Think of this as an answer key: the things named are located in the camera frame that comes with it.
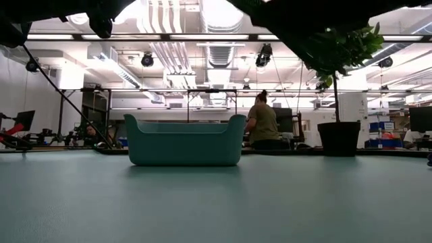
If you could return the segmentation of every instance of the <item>desk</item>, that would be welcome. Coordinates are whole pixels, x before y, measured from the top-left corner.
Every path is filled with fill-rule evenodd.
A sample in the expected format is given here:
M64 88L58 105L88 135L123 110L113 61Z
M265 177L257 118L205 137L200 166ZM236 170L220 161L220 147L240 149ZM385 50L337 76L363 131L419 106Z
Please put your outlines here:
M415 140L417 150L432 149L432 140L430 138L420 138Z
M94 151L2 154L0 242L430 242L426 159L242 155L135 167Z

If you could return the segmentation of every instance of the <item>white wall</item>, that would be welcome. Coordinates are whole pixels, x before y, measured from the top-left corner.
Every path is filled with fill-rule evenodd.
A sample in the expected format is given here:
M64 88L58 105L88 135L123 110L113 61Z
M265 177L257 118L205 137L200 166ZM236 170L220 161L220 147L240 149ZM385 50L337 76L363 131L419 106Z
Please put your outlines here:
M15 117L18 112L35 110L30 131L56 131L59 100L60 95L41 74L27 72L21 63L0 53L0 112ZM13 125L14 121L3 120L2 126L7 130Z

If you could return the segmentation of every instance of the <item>plant stem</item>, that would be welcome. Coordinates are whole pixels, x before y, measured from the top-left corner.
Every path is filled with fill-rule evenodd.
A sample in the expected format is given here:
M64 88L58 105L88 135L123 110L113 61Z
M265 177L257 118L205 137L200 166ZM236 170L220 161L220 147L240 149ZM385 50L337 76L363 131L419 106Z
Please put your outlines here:
M339 99L338 99L338 77L336 77L336 74L333 74L333 89L334 89L334 93L335 93L336 122L340 122L340 117L339 117Z

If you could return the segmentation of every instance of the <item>computer monitor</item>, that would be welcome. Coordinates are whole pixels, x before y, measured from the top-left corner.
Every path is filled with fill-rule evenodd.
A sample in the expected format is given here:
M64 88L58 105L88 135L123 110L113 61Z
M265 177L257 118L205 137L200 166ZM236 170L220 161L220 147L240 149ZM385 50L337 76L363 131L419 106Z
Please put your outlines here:
M16 116L15 126L18 124L22 124L24 126L21 132L30 131L33 123L34 112L35 111L19 112L18 115Z
M277 131L293 132L292 109L290 108L273 108L276 113Z
M411 131L432 131L432 107L410 108Z

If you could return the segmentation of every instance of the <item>blue bin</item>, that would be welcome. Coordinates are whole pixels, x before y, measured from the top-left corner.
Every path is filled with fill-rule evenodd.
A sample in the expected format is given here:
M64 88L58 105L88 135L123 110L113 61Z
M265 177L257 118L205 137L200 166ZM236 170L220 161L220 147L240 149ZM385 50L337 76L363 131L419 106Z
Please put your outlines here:
M240 160L246 116L227 124L137 121L124 115L129 158L135 165L232 166Z

